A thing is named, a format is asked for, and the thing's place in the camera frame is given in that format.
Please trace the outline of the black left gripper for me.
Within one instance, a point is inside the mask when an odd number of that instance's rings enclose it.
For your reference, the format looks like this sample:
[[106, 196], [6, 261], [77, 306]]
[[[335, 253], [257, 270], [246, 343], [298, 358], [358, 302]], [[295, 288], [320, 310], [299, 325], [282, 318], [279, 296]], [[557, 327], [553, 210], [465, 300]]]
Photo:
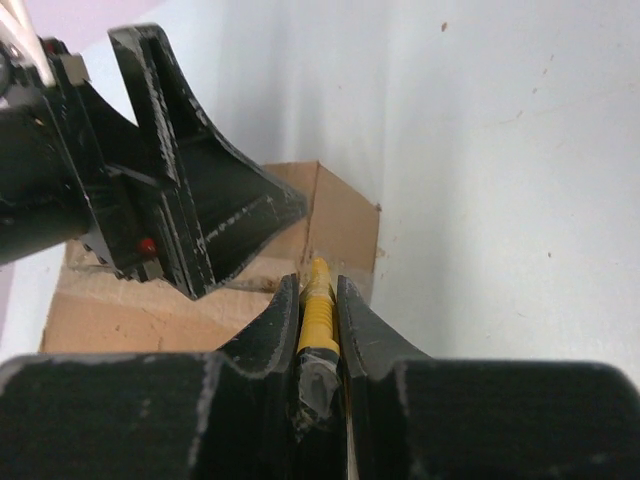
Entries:
[[119, 279], [163, 277], [200, 299], [304, 218], [306, 197], [223, 136], [159, 25], [112, 29], [109, 40], [136, 118], [107, 129], [116, 169], [91, 118], [105, 103], [72, 80], [64, 43], [44, 43], [53, 87], [1, 46], [1, 262], [77, 240]]

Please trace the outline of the yellow utility knife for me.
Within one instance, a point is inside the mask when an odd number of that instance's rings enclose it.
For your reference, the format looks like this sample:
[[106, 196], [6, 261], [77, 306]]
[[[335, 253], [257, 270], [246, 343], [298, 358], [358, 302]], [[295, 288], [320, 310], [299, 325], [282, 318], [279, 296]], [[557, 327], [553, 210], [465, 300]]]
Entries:
[[321, 257], [301, 294], [290, 418], [298, 444], [333, 434], [342, 424], [343, 381], [336, 296], [330, 267]]

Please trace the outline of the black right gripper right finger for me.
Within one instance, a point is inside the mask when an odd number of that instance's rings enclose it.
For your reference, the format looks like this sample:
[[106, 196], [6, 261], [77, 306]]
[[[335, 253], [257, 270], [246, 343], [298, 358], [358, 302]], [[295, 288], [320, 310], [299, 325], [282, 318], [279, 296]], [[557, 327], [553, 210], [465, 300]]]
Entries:
[[593, 362], [428, 356], [336, 290], [363, 479], [635, 479], [639, 393]]

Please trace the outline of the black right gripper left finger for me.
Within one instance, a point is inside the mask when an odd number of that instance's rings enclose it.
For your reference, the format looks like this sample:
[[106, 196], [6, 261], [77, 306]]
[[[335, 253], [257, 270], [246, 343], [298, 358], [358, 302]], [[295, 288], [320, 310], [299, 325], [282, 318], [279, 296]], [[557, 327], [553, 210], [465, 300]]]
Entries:
[[299, 283], [208, 352], [30, 355], [1, 368], [5, 479], [289, 479]]

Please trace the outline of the brown cardboard express box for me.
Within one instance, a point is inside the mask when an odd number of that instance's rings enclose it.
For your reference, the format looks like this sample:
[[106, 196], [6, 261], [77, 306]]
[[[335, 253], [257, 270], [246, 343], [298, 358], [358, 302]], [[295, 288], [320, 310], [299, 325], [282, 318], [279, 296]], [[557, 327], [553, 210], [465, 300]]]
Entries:
[[272, 164], [304, 193], [308, 216], [274, 239], [229, 286], [191, 301], [162, 281], [119, 280], [77, 241], [65, 259], [44, 328], [43, 353], [214, 350], [269, 304], [281, 278], [307, 283], [311, 261], [371, 297], [379, 209], [319, 162]]

